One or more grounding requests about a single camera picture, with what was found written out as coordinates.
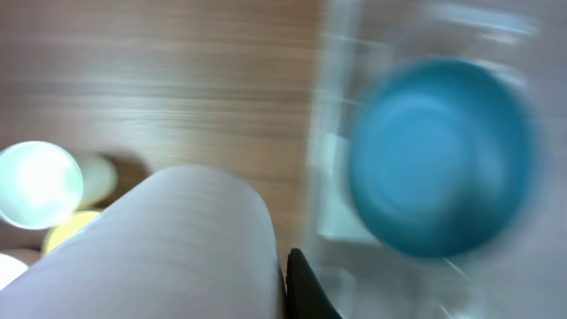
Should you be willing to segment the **yellow cup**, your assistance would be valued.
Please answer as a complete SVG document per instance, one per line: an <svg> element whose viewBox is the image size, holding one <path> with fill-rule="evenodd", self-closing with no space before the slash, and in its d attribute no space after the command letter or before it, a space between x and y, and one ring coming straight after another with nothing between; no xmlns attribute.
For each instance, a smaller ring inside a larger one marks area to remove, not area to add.
<svg viewBox="0 0 567 319"><path fill-rule="evenodd" d="M43 240L42 254L45 255L53 251L55 248L66 242L67 239L83 230L100 214L101 212L97 210L77 211L72 213L65 222L51 228L47 232Z"/></svg>

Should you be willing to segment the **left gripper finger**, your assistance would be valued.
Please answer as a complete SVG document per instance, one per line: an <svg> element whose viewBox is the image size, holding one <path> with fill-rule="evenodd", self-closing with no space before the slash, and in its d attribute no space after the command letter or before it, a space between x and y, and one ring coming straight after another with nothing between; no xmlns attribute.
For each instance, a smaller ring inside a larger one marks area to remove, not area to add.
<svg viewBox="0 0 567 319"><path fill-rule="evenodd" d="M298 248L288 254L286 315L291 319L341 319L320 285L306 256Z"/></svg>

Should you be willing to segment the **pink cup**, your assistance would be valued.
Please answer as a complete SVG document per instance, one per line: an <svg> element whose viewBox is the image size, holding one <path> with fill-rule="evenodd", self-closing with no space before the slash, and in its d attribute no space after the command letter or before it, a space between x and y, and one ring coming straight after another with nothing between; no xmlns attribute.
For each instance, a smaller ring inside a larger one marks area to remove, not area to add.
<svg viewBox="0 0 567 319"><path fill-rule="evenodd" d="M1 292L4 318L281 318L265 202L205 166L161 170Z"/></svg>

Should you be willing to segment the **pale green cup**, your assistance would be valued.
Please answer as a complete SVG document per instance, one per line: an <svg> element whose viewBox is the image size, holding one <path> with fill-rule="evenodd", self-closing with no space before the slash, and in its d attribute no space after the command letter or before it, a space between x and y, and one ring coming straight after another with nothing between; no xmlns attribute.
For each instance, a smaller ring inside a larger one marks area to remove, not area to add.
<svg viewBox="0 0 567 319"><path fill-rule="evenodd" d="M114 164L101 155L43 141L13 144L1 151L1 220L48 229L105 200L117 183Z"/></svg>

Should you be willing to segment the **dark blue bowl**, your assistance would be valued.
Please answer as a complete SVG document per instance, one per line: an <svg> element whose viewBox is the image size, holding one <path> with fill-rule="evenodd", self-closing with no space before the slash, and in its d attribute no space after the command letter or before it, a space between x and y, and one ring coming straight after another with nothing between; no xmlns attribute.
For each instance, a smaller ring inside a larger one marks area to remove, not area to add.
<svg viewBox="0 0 567 319"><path fill-rule="evenodd" d="M391 248L437 259L493 240L520 213L534 171L523 100L456 58L395 70L363 100L347 153L356 213Z"/></svg>

